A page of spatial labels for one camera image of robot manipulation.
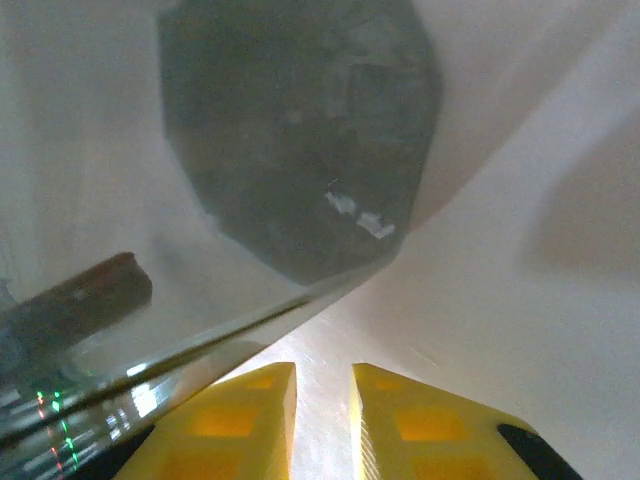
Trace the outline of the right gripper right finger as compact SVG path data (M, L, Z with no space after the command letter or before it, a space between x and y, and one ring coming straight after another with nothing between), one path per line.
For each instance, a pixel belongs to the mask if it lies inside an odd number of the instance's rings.
M381 367L352 367L355 480L584 480L525 421Z

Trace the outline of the clear glass dripper brown handle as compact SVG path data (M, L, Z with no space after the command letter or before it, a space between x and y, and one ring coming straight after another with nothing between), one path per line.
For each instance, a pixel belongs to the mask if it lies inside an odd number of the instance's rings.
M226 236L200 202L163 120L160 139L195 208L163 221L155 201L148 254L117 249L24 297L0 275L0 480L107 477L106 461L201 385L226 374L355 287L398 252L297 284Z

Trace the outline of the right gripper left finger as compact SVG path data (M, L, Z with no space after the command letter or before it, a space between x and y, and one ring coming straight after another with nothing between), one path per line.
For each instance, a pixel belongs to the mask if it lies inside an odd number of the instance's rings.
M296 366L212 385L156 424L113 480L290 480Z

